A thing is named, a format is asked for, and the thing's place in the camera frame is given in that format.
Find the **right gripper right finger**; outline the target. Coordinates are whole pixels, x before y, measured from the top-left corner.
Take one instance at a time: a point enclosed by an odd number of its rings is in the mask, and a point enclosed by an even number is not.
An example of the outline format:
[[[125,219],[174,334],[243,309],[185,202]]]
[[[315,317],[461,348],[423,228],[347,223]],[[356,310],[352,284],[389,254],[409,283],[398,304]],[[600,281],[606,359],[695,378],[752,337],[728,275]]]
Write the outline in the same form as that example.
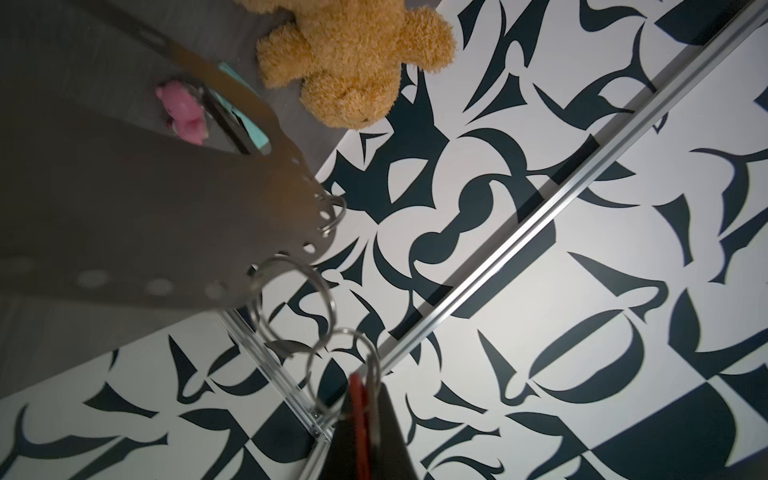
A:
[[[363,478],[417,478],[384,384],[363,387]]]

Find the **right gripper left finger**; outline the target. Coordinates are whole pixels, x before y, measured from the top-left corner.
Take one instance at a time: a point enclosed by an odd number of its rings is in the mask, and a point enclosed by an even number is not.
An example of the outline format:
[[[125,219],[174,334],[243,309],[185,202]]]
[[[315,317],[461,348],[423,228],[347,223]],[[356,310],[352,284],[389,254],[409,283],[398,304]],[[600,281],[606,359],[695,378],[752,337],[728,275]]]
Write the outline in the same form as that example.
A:
[[[319,475],[320,480],[357,479],[356,418],[360,415],[360,384],[351,383],[336,424],[328,455]]]

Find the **red key tag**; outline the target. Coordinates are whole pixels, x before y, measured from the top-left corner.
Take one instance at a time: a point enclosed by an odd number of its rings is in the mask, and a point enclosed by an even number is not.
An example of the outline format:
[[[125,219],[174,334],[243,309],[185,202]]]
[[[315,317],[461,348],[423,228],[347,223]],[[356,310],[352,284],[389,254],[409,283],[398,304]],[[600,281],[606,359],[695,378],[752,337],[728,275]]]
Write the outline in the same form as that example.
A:
[[[359,373],[354,373],[350,377],[349,397],[355,442],[356,479],[371,480],[370,440],[366,413],[368,394]]]

